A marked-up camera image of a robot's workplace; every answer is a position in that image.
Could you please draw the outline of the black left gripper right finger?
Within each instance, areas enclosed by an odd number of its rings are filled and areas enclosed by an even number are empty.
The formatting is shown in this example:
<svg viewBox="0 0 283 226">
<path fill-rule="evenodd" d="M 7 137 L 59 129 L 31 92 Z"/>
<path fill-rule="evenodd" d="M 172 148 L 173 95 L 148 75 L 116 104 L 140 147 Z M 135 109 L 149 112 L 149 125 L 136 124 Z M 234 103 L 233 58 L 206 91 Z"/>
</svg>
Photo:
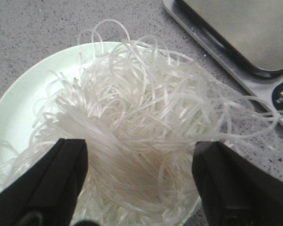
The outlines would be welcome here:
<svg viewBox="0 0 283 226">
<path fill-rule="evenodd" d="M 193 178 L 211 226 L 283 226 L 283 182 L 221 142 L 198 142 Z"/>
</svg>

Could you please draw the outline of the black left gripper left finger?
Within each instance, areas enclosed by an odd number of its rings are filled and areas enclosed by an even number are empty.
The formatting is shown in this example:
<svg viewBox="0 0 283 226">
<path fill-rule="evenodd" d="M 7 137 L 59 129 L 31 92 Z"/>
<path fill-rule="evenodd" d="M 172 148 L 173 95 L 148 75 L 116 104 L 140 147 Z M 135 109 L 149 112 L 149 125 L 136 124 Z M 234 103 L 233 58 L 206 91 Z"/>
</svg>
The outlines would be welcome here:
<svg viewBox="0 0 283 226">
<path fill-rule="evenodd" d="M 59 139 L 0 193 L 0 226 L 68 226 L 88 171 L 83 139 Z"/>
</svg>

